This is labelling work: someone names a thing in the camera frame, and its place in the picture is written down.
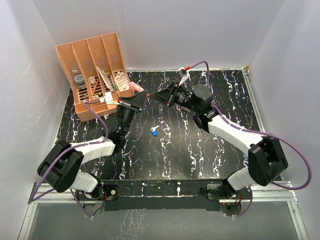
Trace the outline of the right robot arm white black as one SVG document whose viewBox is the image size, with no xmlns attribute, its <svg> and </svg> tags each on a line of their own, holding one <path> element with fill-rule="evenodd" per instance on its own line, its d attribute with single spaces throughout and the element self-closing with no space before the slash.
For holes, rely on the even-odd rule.
<svg viewBox="0 0 320 240">
<path fill-rule="evenodd" d="M 193 120 L 200 129 L 229 142 L 247 156 L 246 167 L 235 171 L 207 193 L 233 199 L 243 188 L 267 186 L 288 168 L 280 141 L 273 136 L 248 132 L 246 128 L 224 119 L 212 106 L 213 95 L 207 85 L 198 84 L 192 92 L 187 92 L 173 82 L 149 97 L 166 107 L 177 104 L 193 111 Z"/>
</svg>

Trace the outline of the pink strap keyring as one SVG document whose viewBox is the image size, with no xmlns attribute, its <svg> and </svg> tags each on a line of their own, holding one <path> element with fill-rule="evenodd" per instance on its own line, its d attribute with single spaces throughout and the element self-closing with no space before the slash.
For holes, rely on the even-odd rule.
<svg viewBox="0 0 320 240">
<path fill-rule="evenodd" d="M 130 87 L 131 89 L 133 89 L 133 90 L 135 90 L 135 91 L 137 91 L 137 92 L 142 92 L 142 91 L 144 91 L 144 89 L 143 89 L 140 85 L 138 85 L 137 83 L 135 83 L 135 82 L 133 82 L 133 81 L 131 81 L 128 85 L 129 85 L 129 87 Z"/>
</svg>

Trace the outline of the key with blue tag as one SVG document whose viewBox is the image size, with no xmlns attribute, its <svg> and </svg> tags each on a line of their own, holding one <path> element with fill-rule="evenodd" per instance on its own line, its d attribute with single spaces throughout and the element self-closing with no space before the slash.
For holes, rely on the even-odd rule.
<svg viewBox="0 0 320 240">
<path fill-rule="evenodd" d="M 158 128 L 158 127 L 159 127 L 159 125 L 150 128 L 150 131 L 151 131 L 151 133 L 152 133 L 152 135 L 153 135 L 154 137 L 157 137 L 157 136 L 158 136 L 158 132 L 157 132 L 157 128 Z"/>
</svg>

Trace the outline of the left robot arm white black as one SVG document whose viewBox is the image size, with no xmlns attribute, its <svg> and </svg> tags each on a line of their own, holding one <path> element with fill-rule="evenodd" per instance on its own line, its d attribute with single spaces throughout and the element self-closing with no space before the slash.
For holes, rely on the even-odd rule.
<svg viewBox="0 0 320 240">
<path fill-rule="evenodd" d="M 86 142 L 56 142 L 37 169 L 37 174 L 56 192 L 66 190 L 85 192 L 97 200 L 103 195 L 102 182 L 91 173 L 82 172 L 85 163 L 117 154 L 126 144 L 126 135 L 135 113 L 143 110 L 148 91 L 130 97 L 121 97 L 115 117 L 101 120 L 102 136 Z"/>
</svg>

